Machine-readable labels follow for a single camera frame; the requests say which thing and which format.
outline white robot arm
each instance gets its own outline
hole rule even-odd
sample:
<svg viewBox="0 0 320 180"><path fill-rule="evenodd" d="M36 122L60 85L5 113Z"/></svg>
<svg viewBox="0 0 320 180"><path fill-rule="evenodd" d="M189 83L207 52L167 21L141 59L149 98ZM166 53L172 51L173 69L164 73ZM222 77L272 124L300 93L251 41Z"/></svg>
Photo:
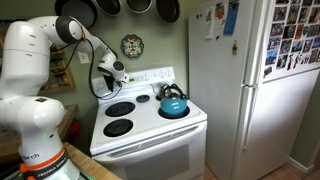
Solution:
<svg viewBox="0 0 320 180"><path fill-rule="evenodd" d="M50 16L14 22L6 34L0 78L0 128L14 129L21 135L21 171L35 179L79 177L79 170L67 158L57 133L64 106L57 100L37 96L49 77L51 44L79 41L81 52L103 50L98 69L106 79L128 81L114 52L73 18Z"/></svg>

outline oven door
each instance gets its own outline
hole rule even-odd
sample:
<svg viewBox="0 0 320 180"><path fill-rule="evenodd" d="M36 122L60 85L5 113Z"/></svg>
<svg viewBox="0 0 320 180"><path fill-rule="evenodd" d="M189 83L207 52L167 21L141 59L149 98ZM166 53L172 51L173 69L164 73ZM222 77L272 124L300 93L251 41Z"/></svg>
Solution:
<svg viewBox="0 0 320 180"><path fill-rule="evenodd" d="M124 180L201 180L207 121L93 157Z"/></svg>

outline kettle handle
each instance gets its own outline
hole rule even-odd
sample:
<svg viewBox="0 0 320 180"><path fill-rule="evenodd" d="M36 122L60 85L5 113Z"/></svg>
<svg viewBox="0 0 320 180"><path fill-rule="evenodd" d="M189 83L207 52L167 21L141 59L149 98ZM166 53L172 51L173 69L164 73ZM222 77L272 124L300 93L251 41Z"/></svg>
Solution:
<svg viewBox="0 0 320 180"><path fill-rule="evenodd" d="M164 88L163 92L165 92L168 89L177 90L180 94L180 99L188 99L187 95L183 94L181 89L176 84L172 84L171 86L167 86L166 88Z"/></svg>

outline teal tea kettle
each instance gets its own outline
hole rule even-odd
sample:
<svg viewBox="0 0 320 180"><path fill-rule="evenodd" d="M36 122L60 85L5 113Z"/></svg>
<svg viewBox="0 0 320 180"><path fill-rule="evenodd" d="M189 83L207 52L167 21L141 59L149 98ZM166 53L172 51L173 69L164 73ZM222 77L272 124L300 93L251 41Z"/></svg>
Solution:
<svg viewBox="0 0 320 180"><path fill-rule="evenodd" d="M183 114L187 109L187 96L183 94L181 89L176 84L172 84L171 86L167 86L165 89L163 89L164 92L167 90L176 90L179 92L179 94L174 92L166 94L160 102L161 110L165 114L171 116Z"/></svg>

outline white refrigerator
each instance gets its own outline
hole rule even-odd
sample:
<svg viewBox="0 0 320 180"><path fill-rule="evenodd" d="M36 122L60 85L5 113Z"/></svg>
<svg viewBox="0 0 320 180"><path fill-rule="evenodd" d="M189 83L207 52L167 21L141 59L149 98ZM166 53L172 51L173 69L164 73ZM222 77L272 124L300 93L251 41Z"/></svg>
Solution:
<svg viewBox="0 0 320 180"><path fill-rule="evenodd" d="M320 0L215 0L188 17L190 99L206 163L256 180L290 159L320 66Z"/></svg>

